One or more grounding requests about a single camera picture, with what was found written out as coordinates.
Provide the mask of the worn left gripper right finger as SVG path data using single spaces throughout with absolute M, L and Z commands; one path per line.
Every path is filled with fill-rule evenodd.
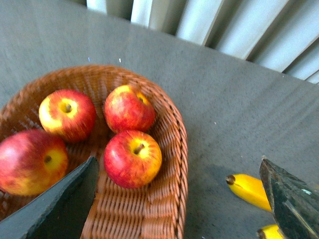
M 259 174 L 280 234 L 286 239 L 317 239 L 319 193 L 264 156 Z

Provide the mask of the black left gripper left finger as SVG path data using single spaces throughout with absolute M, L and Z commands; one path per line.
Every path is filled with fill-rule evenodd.
M 0 223 L 2 239 L 78 239 L 95 199 L 99 163 L 89 157 Z

